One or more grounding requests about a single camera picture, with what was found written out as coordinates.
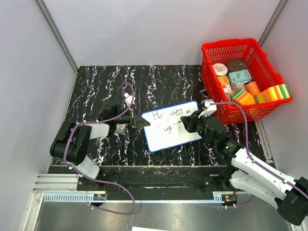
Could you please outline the blue framed whiteboard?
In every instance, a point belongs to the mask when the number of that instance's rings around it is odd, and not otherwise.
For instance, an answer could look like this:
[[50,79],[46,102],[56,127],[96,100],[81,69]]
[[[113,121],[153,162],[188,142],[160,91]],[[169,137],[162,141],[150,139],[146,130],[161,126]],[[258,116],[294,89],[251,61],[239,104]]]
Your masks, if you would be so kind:
[[198,141],[198,133],[189,133],[180,122],[180,117],[189,116],[199,110],[198,102],[188,101],[141,114],[150,123],[144,127],[148,151],[151,153]]

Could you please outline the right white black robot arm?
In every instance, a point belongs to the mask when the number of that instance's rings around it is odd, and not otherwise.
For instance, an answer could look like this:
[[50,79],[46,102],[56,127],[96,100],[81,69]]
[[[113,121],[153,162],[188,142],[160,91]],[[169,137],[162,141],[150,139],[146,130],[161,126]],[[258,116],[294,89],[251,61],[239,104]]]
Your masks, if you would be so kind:
[[263,162],[232,139],[218,118],[195,111],[180,118],[189,133],[196,132],[212,149],[217,161],[230,166],[231,173],[219,178],[226,191],[233,187],[267,202],[282,218],[300,226],[308,216],[308,180],[295,179]]

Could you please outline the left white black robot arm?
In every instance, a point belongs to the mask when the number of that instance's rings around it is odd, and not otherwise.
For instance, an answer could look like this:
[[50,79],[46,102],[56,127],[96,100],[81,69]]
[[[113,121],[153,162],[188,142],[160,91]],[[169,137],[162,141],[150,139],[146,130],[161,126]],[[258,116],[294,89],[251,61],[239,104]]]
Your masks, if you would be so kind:
[[50,155],[74,167],[82,175],[88,176],[87,184],[93,190],[100,190],[104,185],[103,172],[87,156],[90,140],[108,138],[116,131],[117,125],[143,128],[151,123],[138,115],[134,108],[121,110],[119,105],[102,109],[98,117],[104,123],[86,122],[84,125],[72,121],[62,123],[50,147]]

